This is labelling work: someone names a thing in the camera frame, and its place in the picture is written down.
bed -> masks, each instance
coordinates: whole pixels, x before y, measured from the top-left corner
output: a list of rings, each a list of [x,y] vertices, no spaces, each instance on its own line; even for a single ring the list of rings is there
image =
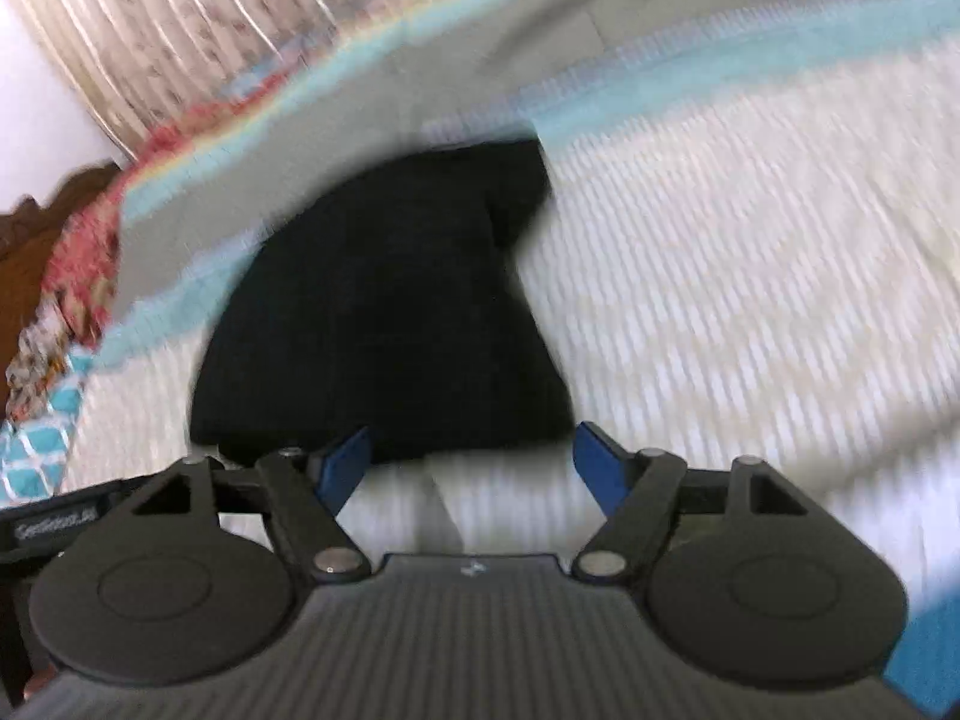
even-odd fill
[[[122,183],[61,491],[189,451],[205,340],[310,191],[391,149],[533,127],[555,202],[517,273],[577,418],[693,466],[764,456],[919,616],[960,576],[957,88],[960,0],[407,8]],[[340,519],[372,557],[569,556],[602,514],[557,445],[381,467]]]

white bedsheet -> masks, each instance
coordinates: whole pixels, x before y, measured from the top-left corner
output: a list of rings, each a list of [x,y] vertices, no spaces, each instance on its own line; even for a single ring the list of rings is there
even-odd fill
[[[911,223],[953,207],[958,57],[949,40],[584,137],[549,155],[556,203],[517,263],[578,418],[693,466],[764,456],[915,600],[960,560],[940,538],[960,533],[942,499],[960,484],[944,427],[960,300],[931,225]],[[64,489],[184,454],[202,353],[198,332],[91,376]],[[372,556],[568,555],[602,517],[556,447],[376,469],[341,520]]]

white wall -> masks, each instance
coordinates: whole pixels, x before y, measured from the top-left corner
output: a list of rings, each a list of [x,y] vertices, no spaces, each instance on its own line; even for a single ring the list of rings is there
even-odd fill
[[[122,152],[0,0],[0,214],[24,194],[46,204],[69,172],[107,159],[123,164]]]

floral curtain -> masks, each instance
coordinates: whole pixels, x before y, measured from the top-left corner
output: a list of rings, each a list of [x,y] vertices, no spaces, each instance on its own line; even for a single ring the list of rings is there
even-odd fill
[[[110,136],[147,133],[293,36],[332,41],[392,0],[11,0]]]

black cloth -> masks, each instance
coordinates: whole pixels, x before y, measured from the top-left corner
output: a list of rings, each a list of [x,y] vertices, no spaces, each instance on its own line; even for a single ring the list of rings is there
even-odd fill
[[[328,191],[229,298],[193,442],[251,464],[361,426],[376,461],[568,435],[568,391],[508,267],[547,194],[536,140],[416,153]]]

